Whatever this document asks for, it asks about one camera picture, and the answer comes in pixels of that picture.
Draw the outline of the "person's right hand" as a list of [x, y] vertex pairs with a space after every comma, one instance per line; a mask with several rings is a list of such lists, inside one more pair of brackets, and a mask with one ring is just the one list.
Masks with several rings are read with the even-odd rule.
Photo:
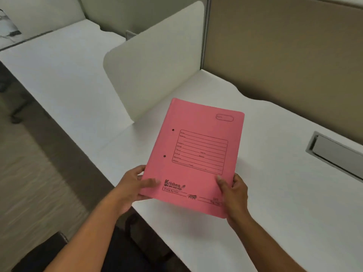
[[232, 191], [223, 199], [223, 206], [228, 224], [236, 230], [243, 222], [251, 218], [247, 207], [248, 187], [237, 173], [234, 174], [230, 187], [232, 187]]

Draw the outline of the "person's left hand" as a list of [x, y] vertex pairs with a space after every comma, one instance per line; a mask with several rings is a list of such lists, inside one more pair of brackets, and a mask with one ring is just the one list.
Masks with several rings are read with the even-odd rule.
[[127, 171], [115, 187], [116, 197], [119, 204], [119, 215], [126, 213], [135, 201], [151, 199], [142, 195], [139, 188], [139, 181], [143, 179], [143, 172], [146, 165], [139, 165]]

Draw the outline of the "pink paper file folder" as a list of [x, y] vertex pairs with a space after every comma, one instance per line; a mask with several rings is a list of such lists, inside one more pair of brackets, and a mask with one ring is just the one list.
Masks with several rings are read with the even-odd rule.
[[225, 219], [216, 176], [232, 185], [244, 118], [173, 98], [143, 173], [161, 183], [140, 194]]

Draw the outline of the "person's right forearm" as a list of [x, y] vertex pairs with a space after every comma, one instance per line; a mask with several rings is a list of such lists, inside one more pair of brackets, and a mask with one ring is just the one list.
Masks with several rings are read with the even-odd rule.
[[229, 212], [227, 221], [257, 272], [307, 272], [246, 211]]

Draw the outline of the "person's left forearm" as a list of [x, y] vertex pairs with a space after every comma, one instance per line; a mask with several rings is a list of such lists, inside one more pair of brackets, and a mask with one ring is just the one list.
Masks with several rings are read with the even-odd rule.
[[120, 217], [113, 189], [92, 211], [70, 242], [44, 272], [101, 272], [116, 221]]

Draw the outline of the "black office chair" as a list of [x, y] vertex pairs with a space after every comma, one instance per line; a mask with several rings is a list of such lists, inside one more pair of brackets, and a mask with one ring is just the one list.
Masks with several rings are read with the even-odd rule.
[[57, 232], [30, 250], [11, 272], [166, 272], [166, 263], [173, 251], [156, 261], [131, 237], [131, 227], [139, 221], [137, 214], [129, 215], [125, 228], [116, 225], [117, 216], [96, 218], [95, 210], [74, 237], [68, 241]]

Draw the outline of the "white desk divider panel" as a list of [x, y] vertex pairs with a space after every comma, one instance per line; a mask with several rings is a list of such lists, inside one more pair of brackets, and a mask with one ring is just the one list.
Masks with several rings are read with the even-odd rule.
[[204, 13], [196, 1], [105, 55], [103, 68], [132, 121], [200, 70]]

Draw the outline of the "beige fabric partition panel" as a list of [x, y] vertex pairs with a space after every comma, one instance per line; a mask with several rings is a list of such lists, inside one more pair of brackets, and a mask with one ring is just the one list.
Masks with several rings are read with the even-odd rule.
[[211, 0], [203, 69], [363, 145], [363, 0]]

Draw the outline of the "white plastic bag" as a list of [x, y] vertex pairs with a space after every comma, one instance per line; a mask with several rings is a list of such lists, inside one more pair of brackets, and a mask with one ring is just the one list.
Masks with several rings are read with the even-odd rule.
[[0, 38], [13, 40], [14, 37], [22, 35], [22, 32], [10, 20], [7, 14], [0, 9]]

